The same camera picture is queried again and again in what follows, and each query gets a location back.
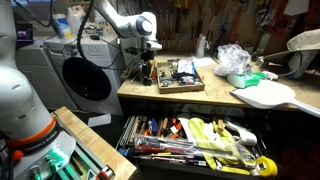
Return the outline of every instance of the wooden workbench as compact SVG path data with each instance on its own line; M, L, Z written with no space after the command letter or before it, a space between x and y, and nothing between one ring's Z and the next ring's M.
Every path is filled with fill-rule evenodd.
M111 167L115 178L132 179L137 168L110 146L66 107L55 111L62 123L80 139L103 163Z
M155 57L155 60L157 62L166 61L168 58L172 57L180 57L183 60L188 59L191 56L168 54ZM214 74L214 67L216 65L217 64L197 68L200 77L204 76L204 91L160 94L157 85L144 86L140 82L126 80L117 94L121 98L149 99L217 106L252 107L229 93L236 88L229 84L226 78ZM279 79L278 82L292 88L296 93L297 100L320 108L320 76L305 74L298 80ZM281 110L297 109L292 105L281 105L276 108Z

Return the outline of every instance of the small cardboard box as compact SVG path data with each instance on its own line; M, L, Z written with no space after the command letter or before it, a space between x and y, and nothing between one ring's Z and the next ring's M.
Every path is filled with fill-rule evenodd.
M161 72L165 72L166 74L170 74L170 67L167 62L159 62L157 63L157 79L158 79L158 87L160 94L165 93L177 93L177 92L188 92L188 91L203 91L205 84L203 83L201 77L198 72L195 70L195 74L199 77L201 84L199 85L181 85L176 80L171 82L168 87L163 87L163 82L160 82L160 74Z

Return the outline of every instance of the washing machine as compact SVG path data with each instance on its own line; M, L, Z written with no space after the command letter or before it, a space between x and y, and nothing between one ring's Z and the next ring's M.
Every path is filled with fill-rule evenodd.
M49 109L66 106L78 110L42 48L47 37L35 37L32 45L16 51L17 68L28 78L42 103Z
M116 34L103 40L81 39L81 47L88 60L81 58L75 38L51 38L45 42L46 52L57 74L80 110L86 112L122 115L117 91L122 83L124 69Z

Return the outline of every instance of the white plastic bag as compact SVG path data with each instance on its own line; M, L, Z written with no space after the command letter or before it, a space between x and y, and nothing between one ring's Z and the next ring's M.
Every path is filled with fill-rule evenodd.
M218 63L214 72L219 76L229 74L243 74L250 62L251 56L237 44L218 47Z

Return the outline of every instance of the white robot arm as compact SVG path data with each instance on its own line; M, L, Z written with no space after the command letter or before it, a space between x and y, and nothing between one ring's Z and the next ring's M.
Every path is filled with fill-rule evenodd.
M148 52L145 60L162 48L156 42L156 18L152 13L123 17L107 0L96 0L95 8L119 36L144 37L144 49ZM53 173L52 167L58 171L67 165L76 142L61 131L28 79L16 68L16 34L10 0L0 0L0 24L0 132L8 138L10 149L24 153L15 163L11 178L28 179L31 173L45 179ZM55 163L41 160L48 155L51 157L48 162Z
M144 37L144 49L162 49L156 42L157 21L154 14L144 12L140 15L121 16L108 0L95 0L95 9L111 24L120 37Z

